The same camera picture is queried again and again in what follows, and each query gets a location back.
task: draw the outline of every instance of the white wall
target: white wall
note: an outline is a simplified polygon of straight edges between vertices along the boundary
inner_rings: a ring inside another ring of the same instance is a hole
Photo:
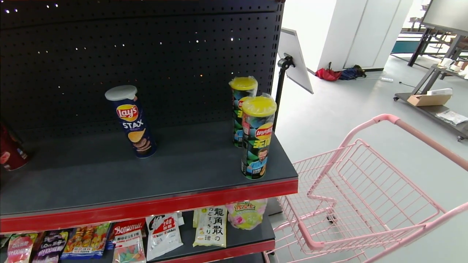
[[[333,70],[343,70],[367,0],[337,0],[319,68],[331,62]]]
[[[413,0],[290,0],[283,27],[298,32],[306,66],[383,68]]]
[[[380,53],[375,60],[374,68],[383,68],[385,66],[403,24],[407,20],[408,12],[411,9],[412,4],[413,0],[400,1],[400,5],[393,17],[393,22],[388,28],[387,36],[382,44]]]
[[[288,0],[282,27],[297,31],[306,66],[316,71],[337,0]]]

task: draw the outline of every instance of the pegboard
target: pegboard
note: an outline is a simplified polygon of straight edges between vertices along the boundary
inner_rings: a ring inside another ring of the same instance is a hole
[[[234,76],[271,92],[279,3],[57,5],[1,3],[1,114],[24,139],[119,131],[104,97],[118,85],[138,88],[152,126],[228,120]]]

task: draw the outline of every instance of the white candy bag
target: white candy bag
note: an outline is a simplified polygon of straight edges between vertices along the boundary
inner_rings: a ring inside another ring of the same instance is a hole
[[[183,245],[177,213],[146,218],[148,248],[146,259],[153,260]]]

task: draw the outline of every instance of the yellow plastic lid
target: yellow plastic lid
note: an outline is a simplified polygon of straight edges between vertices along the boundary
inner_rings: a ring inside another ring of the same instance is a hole
[[[271,97],[252,97],[242,104],[242,111],[254,117],[267,117],[275,114],[276,102]]]
[[[229,85],[233,89],[237,90],[250,90],[256,89],[258,87],[257,80],[252,77],[235,77],[233,80],[229,82]]]

